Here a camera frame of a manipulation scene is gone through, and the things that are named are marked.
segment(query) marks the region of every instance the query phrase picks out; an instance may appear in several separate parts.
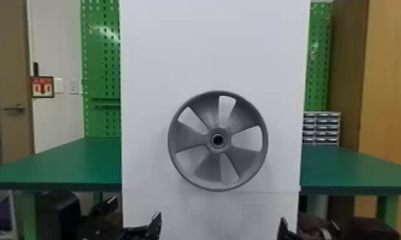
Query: wooden door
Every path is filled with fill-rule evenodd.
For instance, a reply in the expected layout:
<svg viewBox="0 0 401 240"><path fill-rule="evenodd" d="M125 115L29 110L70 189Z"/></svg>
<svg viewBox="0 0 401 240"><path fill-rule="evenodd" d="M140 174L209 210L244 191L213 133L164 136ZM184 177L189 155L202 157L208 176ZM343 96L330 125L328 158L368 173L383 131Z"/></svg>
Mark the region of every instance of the wooden door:
<svg viewBox="0 0 401 240"><path fill-rule="evenodd" d="M401 164L401 0L370 1L366 48L359 151ZM355 214L374 204L357 197Z"/></svg>
<svg viewBox="0 0 401 240"><path fill-rule="evenodd" d="M26 0L0 0L0 126L3 163L33 153Z"/></svg>

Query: wheel spoke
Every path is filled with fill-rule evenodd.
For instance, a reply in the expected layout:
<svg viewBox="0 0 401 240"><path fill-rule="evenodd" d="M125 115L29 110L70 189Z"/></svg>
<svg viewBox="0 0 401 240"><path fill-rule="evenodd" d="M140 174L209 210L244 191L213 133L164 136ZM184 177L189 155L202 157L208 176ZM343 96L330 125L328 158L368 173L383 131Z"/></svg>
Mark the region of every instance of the wheel spoke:
<svg viewBox="0 0 401 240"><path fill-rule="evenodd" d="M221 161L219 153L210 153L199 164L194 174L202 179L213 182L221 182Z"/></svg>
<svg viewBox="0 0 401 240"><path fill-rule="evenodd" d="M242 177L252 167L258 152L233 146L226 151L226 154L237 175Z"/></svg>
<svg viewBox="0 0 401 240"><path fill-rule="evenodd" d="M184 123L178 122L176 129L178 136L175 140L177 153L206 143L205 134L198 133Z"/></svg>
<svg viewBox="0 0 401 240"><path fill-rule="evenodd" d="M203 98L190 104L191 110L199 117L200 121L210 130L218 124L219 95L212 98Z"/></svg>
<svg viewBox="0 0 401 240"><path fill-rule="evenodd" d="M256 119L257 113L247 103L237 101L228 117L227 129L231 134L244 131L257 126L260 119Z"/></svg>

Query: red sign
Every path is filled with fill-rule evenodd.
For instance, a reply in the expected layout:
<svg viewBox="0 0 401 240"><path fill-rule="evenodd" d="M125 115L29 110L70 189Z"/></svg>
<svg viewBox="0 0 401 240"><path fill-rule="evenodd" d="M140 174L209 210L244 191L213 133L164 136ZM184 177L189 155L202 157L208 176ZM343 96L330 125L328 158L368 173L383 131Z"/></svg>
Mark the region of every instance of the red sign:
<svg viewBox="0 0 401 240"><path fill-rule="evenodd" d="M54 98L53 77L32 76L34 98Z"/></svg>

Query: wheel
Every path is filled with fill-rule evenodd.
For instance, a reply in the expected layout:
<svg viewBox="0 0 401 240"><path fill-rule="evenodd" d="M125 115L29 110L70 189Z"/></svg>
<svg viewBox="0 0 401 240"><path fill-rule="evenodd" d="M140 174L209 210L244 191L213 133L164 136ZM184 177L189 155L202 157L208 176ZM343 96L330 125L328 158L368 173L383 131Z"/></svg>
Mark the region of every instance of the wheel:
<svg viewBox="0 0 401 240"><path fill-rule="evenodd" d="M220 124L219 119L222 97L235 101L224 124ZM187 108L205 125L204 132L179 120ZM253 127L261 130L257 136L261 138L258 151L233 144L233 136ZM191 166L184 168L177 154L199 146L206 149L206 154L201 160L188 159ZM257 108L245 98L227 91L210 91L187 100L175 113L168 132L170 159L179 174L191 184L209 191L228 191L249 182L262 167L267 149L267 128ZM224 164L223 155L231 164ZM228 172L235 173L230 181L224 177Z"/></svg>

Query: wall outlet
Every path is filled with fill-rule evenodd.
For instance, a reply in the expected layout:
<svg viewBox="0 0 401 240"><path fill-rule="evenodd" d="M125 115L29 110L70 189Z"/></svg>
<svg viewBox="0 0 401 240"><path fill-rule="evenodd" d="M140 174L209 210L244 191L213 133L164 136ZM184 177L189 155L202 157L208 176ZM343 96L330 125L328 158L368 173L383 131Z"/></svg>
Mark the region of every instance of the wall outlet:
<svg viewBox="0 0 401 240"><path fill-rule="evenodd" d="M63 94L64 87L63 87L63 79L54 78L54 93L55 94Z"/></svg>
<svg viewBox="0 0 401 240"><path fill-rule="evenodd" d="M77 79L69 80L69 93L70 94L78 94L80 93L80 83Z"/></svg>

